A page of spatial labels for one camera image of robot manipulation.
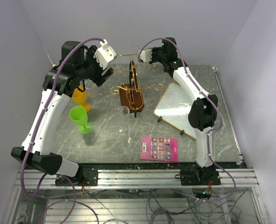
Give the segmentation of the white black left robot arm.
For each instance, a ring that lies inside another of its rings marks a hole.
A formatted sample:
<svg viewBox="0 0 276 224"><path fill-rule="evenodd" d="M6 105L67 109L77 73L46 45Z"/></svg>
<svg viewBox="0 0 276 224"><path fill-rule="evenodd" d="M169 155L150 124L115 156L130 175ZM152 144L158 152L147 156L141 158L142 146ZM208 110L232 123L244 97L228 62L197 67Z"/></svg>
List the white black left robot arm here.
<svg viewBox="0 0 276 224"><path fill-rule="evenodd" d="M108 64L116 58L106 40L100 46L85 46L84 42L67 41L62 45L58 66L45 76L42 98L33 125L20 147L14 147L11 156L25 167L49 175L65 175L72 185L83 181L79 164L51 152L52 141L60 117L74 90L90 79L101 86L112 74Z"/></svg>

